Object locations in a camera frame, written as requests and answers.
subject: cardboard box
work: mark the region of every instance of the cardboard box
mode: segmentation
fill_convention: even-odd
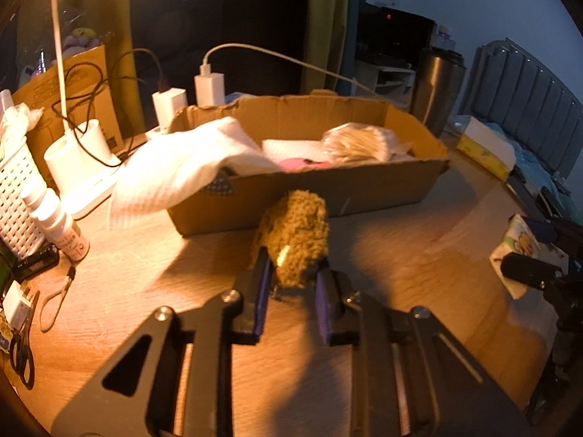
[[[177,113],[170,132],[186,131],[234,116],[261,146],[264,139],[321,139],[344,123],[384,126],[412,143],[416,161],[344,166],[298,173],[234,176],[235,194],[218,197],[197,192],[168,214],[184,235],[253,228],[263,212],[286,192],[304,189],[320,195],[331,217],[417,202],[447,169],[447,148],[413,116],[384,101],[331,96],[243,98],[230,105],[190,106]]]
[[[96,64],[103,72],[103,77],[107,78],[106,53],[104,46],[91,49],[90,51],[78,54],[64,62],[65,74],[67,69],[73,64],[79,62],[90,62]],[[67,78],[66,96],[75,97],[90,93],[97,82],[100,80],[101,74],[97,69],[90,66],[79,66],[72,70]],[[28,148],[33,155],[39,171],[49,187],[56,190],[55,182],[48,170],[47,163],[44,160],[44,153],[49,146],[65,133],[63,128],[63,121],[56,116],[51,106],[60,101],[59,81],[56,67],[52,67],[44,74],[40,74],[33,78],[28,84],[23,86],[20,90],[12,96],[14,103],[26,103],[30,109],[44,108],[43,117],[39,120],[37,126],[27,133],[26,140]],[[78,100],[71,100],[67,103],[67,107],[73,106]],[[69,117],[77,125],[86,121],[87,105],[89,102],[78,106],[74,111],[69,113]],[[123,139],[121,137],[120,127],[117,123],[116,112],[111,100],[110,89],[107,84],[104,84],[102,89],[95,97],[91,106],[89,118],[96,118],[99,120],[99,125],[105,135],[105,139],[110,149],[114,154],[120,152],[123,147]]]

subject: white tissue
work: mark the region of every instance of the white tissue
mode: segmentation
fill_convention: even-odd
[[[6,155],[20,147],[26,133],[37,125],[43,113],[44,108],[30,110],[25,103],[7,108],[0,122]]]
[[[329,162],[330,156],[324,152],[322,141],[308,139],[288,141],[287,139],[266,139],[263,142],[263,154],[273,162],[288,159],[307,159],[314,162]]]
[[[126,164],[111,196],[107,227],[126,228],[174,207],[210,184],[222,167],[243,176],[281,171],[232,117],[159,136]]]

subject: white cable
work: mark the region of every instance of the white cable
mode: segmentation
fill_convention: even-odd
[[[345,80],[346,82],[348,82],[350,84],[353,84],[357,87],[360,87],[362,90],[365,90],[366,92],[374,95],[375,97],[380,97],[380,98],[384,99],[384,97],[382,95],[377,94],[374,90],[369,89],[369,87],[364,86],[363,84],[361,84],[360,82],[357,82],[356,80],[352,80],[348,77],[344,77],[344,75],[336,74],[336,72],[330,72],[329,70],[322,69],[318,66],[313,66],[312,64],[308,64],[307,62],[303,62],[301,60],[294,59],[294,58],[291,58],[289,56],[285,56],[283,54],[279,54],[279,52],[270,51],[269,49],[260,48],[259,46],[253,46],[251,44],[242,44],[242,43],[238,43],[238,42],[228,42],[226,44],[220,44],[218,46],[215,46],[214,48],[210,49],[209,52],[207,52],[205,54],[205,57],[202,59],[202,65],[207,66],[209,63],[210,55],[213,52],[217,52],[219,49],[224,49],[224,48],[252,49],[253,51],[263,52],[264,54],[269,54],[270,56],[275,56],[277,58],[285,59],[285,60],[288,60],[289,62],[294,62],[294,63],[299,64],[301,66],[310,68],[312,70],[317,70],[318,72],[322,72],[323,74],[331,75],[332,77],[339,78],[340,80]]]

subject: green curtain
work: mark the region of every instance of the green curtain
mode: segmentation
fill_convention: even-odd
[[[340,70],[346,36],[348,0],[309,0],[304,61],[333,72]],[[333,90],[336,79],[312,69],[302,75],[301,92],[317,88]]]
[[[107,34],[107,70],[125,52],[133,49],[129,0],[82,0],[86,19],[98,34]],[[116,68],[115,77],[136,77],[132,55],[124,57]],[[111,98],[123,138],[143,133],[144,113],[138,83],[134,80],[110,82]]]

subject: lamp base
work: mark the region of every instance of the lamp base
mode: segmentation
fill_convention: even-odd
[[[72,131],[55,141],[44,154],[59,188],[65,211],[78,220],[109,197],[123,165],[114,156],[97,120],[79,125],[79,142]],[[101,162],[96,161],[79,145]]]
[[[70,194],[61,194],[60,201],[65,211],[71,214],[74,220],[82,219],[91,213],[111,195],[123,168],[120,166],[113,173],[104,172],[107,175],[86,189],[77,189]]]

